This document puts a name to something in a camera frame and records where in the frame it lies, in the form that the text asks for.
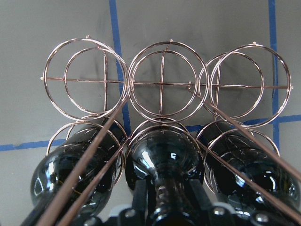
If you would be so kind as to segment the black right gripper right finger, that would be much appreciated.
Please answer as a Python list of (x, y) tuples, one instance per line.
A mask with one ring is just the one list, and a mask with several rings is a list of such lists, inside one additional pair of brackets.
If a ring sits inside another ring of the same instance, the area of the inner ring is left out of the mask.
[(200, 180), (199, 179), (190, 179), (189, 185), (192, 190), (193, 200), (198, 205), (198, 208), (200, 210), (211, 209), (212, 203), (211, 203), (209, 197), (207, 196)]

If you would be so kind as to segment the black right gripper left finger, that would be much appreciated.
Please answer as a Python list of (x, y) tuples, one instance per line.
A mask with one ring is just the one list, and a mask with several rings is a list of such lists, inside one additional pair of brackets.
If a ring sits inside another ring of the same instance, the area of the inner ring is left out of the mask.
[(150, 178), (136, 181), (132, 200), (133, 209), (139, 212), (145, 212), (148, 209), (148, 194), (150, 185)]

